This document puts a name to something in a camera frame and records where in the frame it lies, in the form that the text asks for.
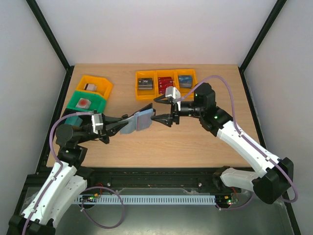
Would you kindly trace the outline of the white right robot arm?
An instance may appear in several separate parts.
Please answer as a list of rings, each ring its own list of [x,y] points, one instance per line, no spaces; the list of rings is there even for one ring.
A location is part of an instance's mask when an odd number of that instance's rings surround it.
[[[232,167],[218,171],[213,180],[217,191],[241,188],[273,204],[292,186],[293,162],[270,153],[240,128],[234,116],[217,106],[215,91],[208,83],[196,86],[192,101],[183,101],[177,88],[168,87],[154,102],[171,106],[170,113],[154,116],[154,121],[170,127],[179,124],[180,117],[197,118],[203,129],[231,146],[252,167],[252,171]]]

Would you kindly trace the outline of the black card holder wallet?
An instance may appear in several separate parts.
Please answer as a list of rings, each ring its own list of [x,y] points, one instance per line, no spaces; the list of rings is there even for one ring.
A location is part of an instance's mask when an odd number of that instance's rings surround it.
[[[153,104],[149,103],[126,119],[128,124],[120,130],[120,134],[130,134],[134,131],[148,129],[152,125],[152,117],[156,115]]]

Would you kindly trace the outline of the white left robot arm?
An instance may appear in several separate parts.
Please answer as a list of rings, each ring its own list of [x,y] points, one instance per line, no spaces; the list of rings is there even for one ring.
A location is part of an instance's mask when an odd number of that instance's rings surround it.
[[[56,121],[49,134],[55,164],[36,197],[9,220],[13,235],[53,235],[63,215],[85,190],[92,170],[82,167],[87,148],[82,142],[99,139],[110,142],[128,121],[124,117],[107,117],[96,111],[76,112]]]

